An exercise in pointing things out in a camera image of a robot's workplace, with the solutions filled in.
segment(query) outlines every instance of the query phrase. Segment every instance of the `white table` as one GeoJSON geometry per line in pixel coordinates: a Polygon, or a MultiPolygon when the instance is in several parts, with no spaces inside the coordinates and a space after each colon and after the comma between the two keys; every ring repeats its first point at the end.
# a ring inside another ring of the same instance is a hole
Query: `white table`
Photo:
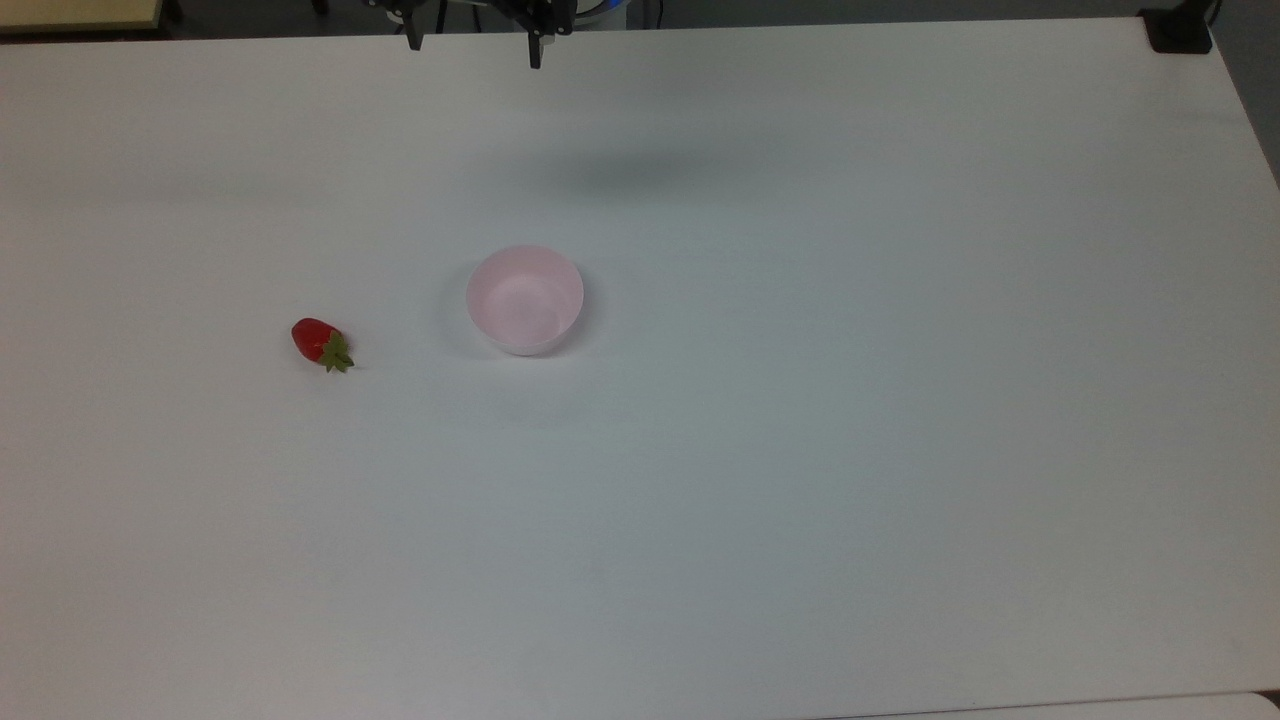
{"type": "Polygon", "coordinates": [[[1280,685],[1280,193],[1219,55],[1102,19],[525,61],[0,47],[0,715],[1280,685]],[[556,357],[465,313],[518,242],[588,282],[556,357]]]}

